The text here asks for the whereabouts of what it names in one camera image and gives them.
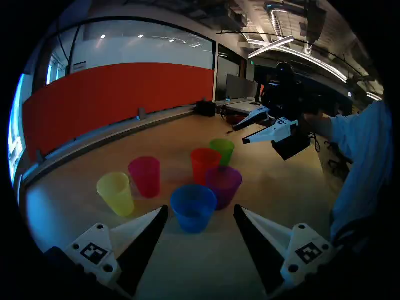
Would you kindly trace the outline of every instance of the red cup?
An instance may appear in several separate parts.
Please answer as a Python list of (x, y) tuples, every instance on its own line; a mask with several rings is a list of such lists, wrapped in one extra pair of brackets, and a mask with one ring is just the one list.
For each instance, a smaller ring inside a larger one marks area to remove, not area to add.
[(191, 152), (190, 158), (194, 182), (205, 186), (206, 172), (220, 165), (221, 154), (210, 148), (199, 148)]
[(160, 193), (160, 161), (154, 157), (139, 157), (131, 161), (128, 171), (140, 194), (154, 198)]

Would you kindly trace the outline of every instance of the wooden table surface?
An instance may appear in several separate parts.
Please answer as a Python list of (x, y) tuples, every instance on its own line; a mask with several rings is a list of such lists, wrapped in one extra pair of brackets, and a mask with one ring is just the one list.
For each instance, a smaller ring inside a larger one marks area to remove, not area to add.
[[(264, 287), (233, 217), (234, 204), (291, 228), (309, 224), (329, 236), (335, 195), (325, 182), (313, 146), (283, 161), (270, 142), (242, 143), (262, 127), (231, 130), (219, 115), (188, 116), (146, 129), (95, 149), (55, 169), (26, 193), (26, 219), (42, 251), (65, 248), (93, 224), (110, 228), (170, 202), (171, 193), (193, 182), (190, 153), (215, 138), (235, 143), (230, 165), (243, 182), (233, 203), (217, 211), (201, 234), (184, 233), (173, 212), (139, 284), (137, 299), (263, 299)], [(115, 215), (96, 192), (108, 172), (126, 172), (131, 160), (154, 156), (161, 162), (161, 194), (140, 196), (132, 186), (135, 211)]]

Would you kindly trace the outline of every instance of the black bag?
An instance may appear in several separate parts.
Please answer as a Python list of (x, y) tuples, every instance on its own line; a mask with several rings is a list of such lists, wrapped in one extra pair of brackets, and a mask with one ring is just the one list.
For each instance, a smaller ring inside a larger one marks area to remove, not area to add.
[(210, 101), (199, 101), (196, 102), (194, 111), (202, 116), (214, 117), (216, 115), (216, 104)]

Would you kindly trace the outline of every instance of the fluorescent light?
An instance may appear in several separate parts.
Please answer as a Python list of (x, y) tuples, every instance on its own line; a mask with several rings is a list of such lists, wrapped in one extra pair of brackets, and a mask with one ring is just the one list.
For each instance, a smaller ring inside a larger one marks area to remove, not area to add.
[(287, 37), (284, 37), (284, 38), (282, 38), (280, 40), (274, 41), (273, 43), (270, 43), (270, 44), (262, 47), (261, 49), (258, 49), (256, 51), (254, 51), (253, 53), (249, 54), (248, 58), (251, 59), (251, 58), (255, 57), (256, 55), (264, 53), (265, 51), (268, 51), (268, 50), (274, 49), (274, 48), (276, 48), (278, 46), (282, 46), (284, 44), (293, 42), (294, 40), (295, 40), (295, 38), (293, 36), (291, 36), (291, 35), (287, 36)]
[[(269, 43), (267, 43), (265, 41), (256, 40), (256, 39), (249, 39), (248, 43), (249, 44), (254, 44), (254, 45), (261, 45), (261, 46), (271, 45), (271, 44), (269, 44)], [(344, 83), (346, 83), (346, 81), (347, 81), (347, 77), (345, 75), (343, 75), (338, 69), (334, 68), (333, 66), (331, 66), (331, 65), (329, 65), (329, 64), (327, 64), (327, 63), (325, 63), (323, 61), (320, 61), (319, 59), (316, 59), (316, 58), (314, 58), (312, 56), (309, 56), (309, 55), (306, 55), (306, 54), (304, 54), (302, 52), (298, 52), (296, 50), (293, 50), (293, 49), (290, 49), (290, 48), (286, 48), (286, 47), (282, 47), (282, 46), (277, 46), (276, 49), (280, 50), (282, 52), (293, 54), (293, 55), (295, 55), (297, 57), (300, 57), (302, 59), (305, 59), (305, 60), (307, 60), (307, 61), (309, 61), (309, 62), (311, 62), (311, 63), (313, 63), (313, 64), (315, 64), (315, 65), (317, 65), (317, 66), (319, 66), (319, 67), (321, 67), (323, 69), (325, 69), (326, 71), (328, 71), (332, 75), (334, 75), (337, 78), (339, 78)]]
[(319, 59), (316, 59), (316, 58), (314, 58), (312, 56), (308, 56), (308, 55), (306, 55), (304, 53), (301, 53), (301, 52), (298, 52), (298, 51), (295, 51), (295, 50), (292, 50), (292, 49), (289, 49), (289, 48), (286, 48), (286, 47), (282, 47), (282, 46), (278, 46), (278, 47), (276, 47), (276, 49), (278, 49), (278, 50), (280, 50), (282, 52), (290, 53), (290, 54), (293, 54), (293, 55), (298, 56), (300, 58), (303, 58), (303, 59), (305, 59), (305, 60), (307, 60), (307, 61), (309, 61), (309, 62), (311, 62), (311, 63), (313, 63), (313, 64), (315, 64), (315, 65), (317, 65), (317, 66), (319, 66), (321, 68), (323, 68), (323, 69), (325, 69), (326, 71), (328, 71), (332, 75), (334, 75), (337, 78), (339, 78), (344, 83), (346, 83), (346, 81), (347, 81), (347, 77), (345, 75), (343, 75), (338, 69), (334, 68), (333, 66), (330, 66), (329, 64), (327, 64), (327, 63), (325, 63), (323, 61), (320, 61)]
[(46, 79), (46, 84), (47, 85), (50, 84), (51, 76), (52, 76), (52, 63), (50, 62), (50, 64), (48, 65), (48, 69), (47, 69), (47, 79)]
[(366, 92), (366, 95), (367, 95), (367, 97), (370, 97), (370, 98), (372, 98), (372, 99), (374, 99), (376, 101), (381, 101), (382, 100), (381, 97), (379, 97), (379, 96), (377, 96), (377, 95), (375, 95), (375, 94), (373, 94), (373, 93), (371, 93), (369, 91)]

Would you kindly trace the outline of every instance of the orange wall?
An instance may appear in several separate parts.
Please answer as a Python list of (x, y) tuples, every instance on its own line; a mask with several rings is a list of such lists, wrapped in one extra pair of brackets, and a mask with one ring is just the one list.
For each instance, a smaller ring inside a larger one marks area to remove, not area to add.
[(38, 90), (24, 104), (30, 159), (97, 128), (213, 97), (214, 71), (171, 63), (123, 63), (80, 71)]

